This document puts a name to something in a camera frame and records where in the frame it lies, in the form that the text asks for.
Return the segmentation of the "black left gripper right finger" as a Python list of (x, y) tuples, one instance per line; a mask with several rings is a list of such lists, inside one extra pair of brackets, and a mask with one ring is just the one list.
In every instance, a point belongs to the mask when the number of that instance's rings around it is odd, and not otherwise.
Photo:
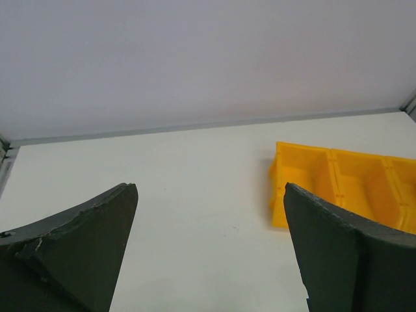
[(415, 235), (287, 183), (285, 214), (310, 311), (414, 311)]

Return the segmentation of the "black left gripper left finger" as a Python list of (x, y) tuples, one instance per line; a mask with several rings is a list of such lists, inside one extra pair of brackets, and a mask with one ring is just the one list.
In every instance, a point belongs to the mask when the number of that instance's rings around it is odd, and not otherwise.
[(109, 311), (137, 205), (122, 183), (1, 232), (1, 310)]

